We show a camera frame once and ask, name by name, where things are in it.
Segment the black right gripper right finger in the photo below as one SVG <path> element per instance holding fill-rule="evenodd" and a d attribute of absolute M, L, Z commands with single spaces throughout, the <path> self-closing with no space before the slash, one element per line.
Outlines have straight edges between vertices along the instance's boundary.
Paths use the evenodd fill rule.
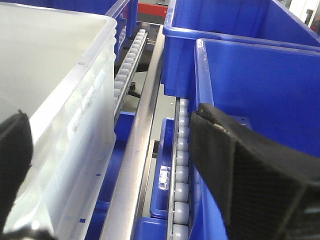
<path fill-rule="evenodd" d="M 189 155 L 230 240 L 317 240 L 320 160 L 208 103 L 191 114 Z"/>

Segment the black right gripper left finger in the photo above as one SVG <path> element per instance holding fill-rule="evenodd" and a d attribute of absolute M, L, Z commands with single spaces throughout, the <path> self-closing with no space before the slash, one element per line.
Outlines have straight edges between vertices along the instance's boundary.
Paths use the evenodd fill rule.
<path fill-rule="evenodd" d="M 0 230 L 31 167 L 33 140 L 29 118 L 19 110 L 0 124 Z"/>

